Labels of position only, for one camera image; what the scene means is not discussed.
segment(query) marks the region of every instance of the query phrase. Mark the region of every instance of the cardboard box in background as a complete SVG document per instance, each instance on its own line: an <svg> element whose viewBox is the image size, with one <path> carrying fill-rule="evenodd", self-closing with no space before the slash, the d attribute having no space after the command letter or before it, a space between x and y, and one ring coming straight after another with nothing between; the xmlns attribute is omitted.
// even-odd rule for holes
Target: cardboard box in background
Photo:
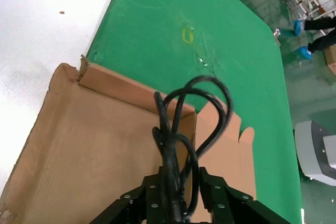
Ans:
<svg viewBox="0 0 336 224"><path fill-rule="evenodd" d="M0 223L89 223L144 176L156 174L162 161L152 137L159 124L154 91L86 59L79 72L61 64L1 195ZM170 118L175 106L173 101L168 107ZM217 118L211 106L197 116L185 105L179 131L199 146ZM240 118L234 115L232 122L199 165L255 197L254 132L248 128L239 138ZM177 157L182 166L182 144ZM209 214L193 219L201 220Z"/></svg>
<svg viewBox="0 0 336 224"><path fill-rule="evenodd" d="M336 45L324 50L324 57L328 68L336 75Z"/></svg>

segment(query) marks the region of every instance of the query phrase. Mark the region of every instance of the black metal bracket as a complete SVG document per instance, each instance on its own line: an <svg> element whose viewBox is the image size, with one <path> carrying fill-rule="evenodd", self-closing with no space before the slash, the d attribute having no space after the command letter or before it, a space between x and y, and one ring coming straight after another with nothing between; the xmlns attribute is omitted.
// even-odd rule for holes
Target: black metal bracket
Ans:
<svg viewBox="0 0 336 224"><path fill-rule="evenodd" d="M252 196L229 187L224 178L208 174L205 167L199 171L199 190L213 224L289 224L262 203L253 201ZM146 176L140 187L121 195L90 224L141 224L143 220L147 224L170 224L161 179L160 167L158 174Z"/></svg>

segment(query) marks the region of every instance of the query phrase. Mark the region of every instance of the cable coil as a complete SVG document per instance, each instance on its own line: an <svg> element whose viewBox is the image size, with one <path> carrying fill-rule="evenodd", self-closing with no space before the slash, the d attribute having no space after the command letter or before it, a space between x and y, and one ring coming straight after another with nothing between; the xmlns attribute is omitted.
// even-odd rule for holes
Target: cable coil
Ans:
<svg viewBox="0 0 336 224"><path fill-rule="evenodd" d="M226 99L226 113L217 97L204 90L193 87L195 84L200 82L211 82L218 86ZM177 131L181 119L183 103L185 97L188 94L204 97L213 104L219 116L215 130L197 150L194 149L192 142L186 136ZM178 101L175 108L172 127L170 127L167 108L170 102L176 97L178 97ZM163 169L165 171L165 186L167 187L166 190L169 194L167 200L170 202L170 204L175 204L175 206L171 207L171 209L174 209L175 211L173 221L189 222L190 217L196 209L198 201L198 189L200 184L198 178L198 159L202 157L216 143L220 135L227 128L233 111L233 103L226 86L213 76L195 77L189 81L184 88L171 92L163 100L160 93L156 92L154 94L154 99L159 112L160 128L153 128L153 137L160 150L163 160ZM189 154L189 157L187 158L185 166L181 172L176 157L177 141L180 141L184 144ZM190 172L192 172L192 193L190 204L188 208L186 208L184 200L184 184Z"/></svg>

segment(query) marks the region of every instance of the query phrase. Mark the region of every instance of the scratch mark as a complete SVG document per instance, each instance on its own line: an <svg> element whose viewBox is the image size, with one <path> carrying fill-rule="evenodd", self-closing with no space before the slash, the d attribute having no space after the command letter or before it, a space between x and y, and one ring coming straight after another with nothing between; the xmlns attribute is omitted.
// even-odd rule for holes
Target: scratch mark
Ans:
<svg viewBox="0 0 336 224"><path fill-rule="evenodd" d="M240 64L237 60L235 60L234 58L231 58L231 60L233 61L233 63L239 67L242 71L245 71L245 68L242 64Z"/></svg>
<svg viewBox="0 0 336 224"><path fill-rule="evenodd" d="M133 5L136 5L138 7L142 7L142 8L147 8L147 9L161 9L161 7L155 7L155 6L148 6L148 5L141 5L137 2L134 2L133 0L128 0L129 2L131 2Z"/></svg>

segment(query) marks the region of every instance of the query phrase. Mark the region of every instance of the green surface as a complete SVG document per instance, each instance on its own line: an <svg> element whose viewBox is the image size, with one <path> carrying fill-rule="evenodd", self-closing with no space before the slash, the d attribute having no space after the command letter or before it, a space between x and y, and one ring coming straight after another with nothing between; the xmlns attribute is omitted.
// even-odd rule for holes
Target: green surface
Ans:
<svg viewBox="0 0 336 224"><path fill-rule="evenodd" d="M301 223L280 50L269 27L239 0L112 0L88 57L165 93L199 74L222 80L241 129L256 132L258 199L290 223ZM219 94L214 87L208 91ZM198 110L205 104L196 97L187 101Z"/></svg>

